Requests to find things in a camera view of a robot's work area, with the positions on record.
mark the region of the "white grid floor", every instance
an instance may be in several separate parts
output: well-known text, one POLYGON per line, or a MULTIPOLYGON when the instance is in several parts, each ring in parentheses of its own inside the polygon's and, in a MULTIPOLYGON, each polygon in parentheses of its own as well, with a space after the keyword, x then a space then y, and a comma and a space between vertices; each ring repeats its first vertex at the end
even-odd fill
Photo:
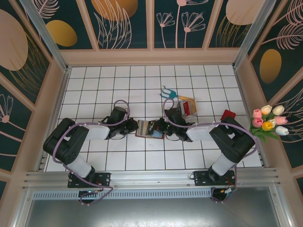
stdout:
MULTIPOLYGON (((195 122, 219 121, 224 110, 229 109, 237 114, 235 119, 242 126, 249 128, 231 65, 72 68, 58 123, 65 117, 78 123, 98 122, 110 115, 118 99, 129 102, 135 120, 159 119, 163 86, 195 98, 195 122)), ((209 168, 220 153, 213 140, 189 143, 138 138, 132 133, 122 140, 87 140, 80 154, 97 171, 115 171, 209 168)), ((238 164, 261 166, 257 152, 238 164)), ((64 171, 64 167, 48 158, 45 171, 64 171)))

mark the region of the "gray metal floor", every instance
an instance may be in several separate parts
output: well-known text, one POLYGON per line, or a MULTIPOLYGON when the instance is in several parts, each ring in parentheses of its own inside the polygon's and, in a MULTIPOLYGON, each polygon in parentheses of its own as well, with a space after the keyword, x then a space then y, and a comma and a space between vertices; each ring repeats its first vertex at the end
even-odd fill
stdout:
POLYGON ((33 201, 27 227, 279 227, 267 188, 241 188, 224 204, 209 198, 33 201))

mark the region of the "pink tulip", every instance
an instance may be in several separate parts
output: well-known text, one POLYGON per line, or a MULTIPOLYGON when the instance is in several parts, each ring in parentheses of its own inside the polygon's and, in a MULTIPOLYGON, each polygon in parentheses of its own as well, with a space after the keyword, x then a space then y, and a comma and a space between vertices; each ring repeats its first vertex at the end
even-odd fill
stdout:
POLYGON ((260 128, 263 124, 263 119, 262 118, 255 118, 252 120, 252 125, 256 128, 260 128))
POLYGON ((286 119, 286 117, 277 116, 277 117, 274 117, 274 118, 276 120, 276 124, 277 125, 286 124, 288 122, 288 120, 286 119))
POLYGON ((254 110, 254 112, 252 112, 252 117, 253 118, 262 118, 262 113, 259 109, 254 110))

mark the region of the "tulip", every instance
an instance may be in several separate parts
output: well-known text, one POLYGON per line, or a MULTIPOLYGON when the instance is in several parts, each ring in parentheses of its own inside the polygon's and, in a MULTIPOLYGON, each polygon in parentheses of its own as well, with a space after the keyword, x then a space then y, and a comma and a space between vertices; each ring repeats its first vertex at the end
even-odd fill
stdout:
POLYGON ((276 124, 277 125, 282 125, 282 124, 286 124, 288 122, 288 120, 286 119, 286 117, 274 117, 276 120, 276 124))
POLYGON ((270 113, 270 111, 271 111, 272 108, 273 108, 272 106, 266 105, 266 106, 264 106, 264 107, 261 108, 261 113, 263 115, 267 115, 267 114, 270 113))
POLYGON ((271 130, 272 128, 273 128, 272 122, 263 122, 263 124, 262 124, 262 129, 263 129, 264 131, 269 131, 269 130, 271 130))
POLYGON ((252 117, 253 118, 262 118, 262 113, 259 109, 254 110, 254 112, 252 112, 252 117))
POLYGON ((276 134, 278 134, 279 136, 287 136, 289 134, 289 131, 283 126, 278 126, 276 128, 276 134))
POLYGON ((263 124, 263 119, 262 118, 255 118, 252 120, 252 125, 256 128, 260 128, 263 124))
POLYGON ((278 105, 273 109, 273 114, 280 116, 284 112, 284 107, 282 105, 278 105))
POLYGON ((275 119, 268 120, 268 122, 271 122, 273 124, 272 129, 276 126, 276 120, 275 119))

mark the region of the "flower bouquet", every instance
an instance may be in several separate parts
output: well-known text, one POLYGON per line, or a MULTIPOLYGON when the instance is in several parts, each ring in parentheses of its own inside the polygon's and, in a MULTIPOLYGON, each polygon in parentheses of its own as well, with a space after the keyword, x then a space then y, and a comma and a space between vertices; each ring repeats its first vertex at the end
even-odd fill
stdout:
POLYGON ((273 110, 270 105, 254 110, 250 122, 251 134, 259 137, 264 142, 266 142, 266 136, 278 139, 272 132, 276 132, 279 136, 288 135, 288 129, 281 126, 287 123, 286 117, 280 116, 283 112, 284 107, 282 105, 276 106, 273 110))

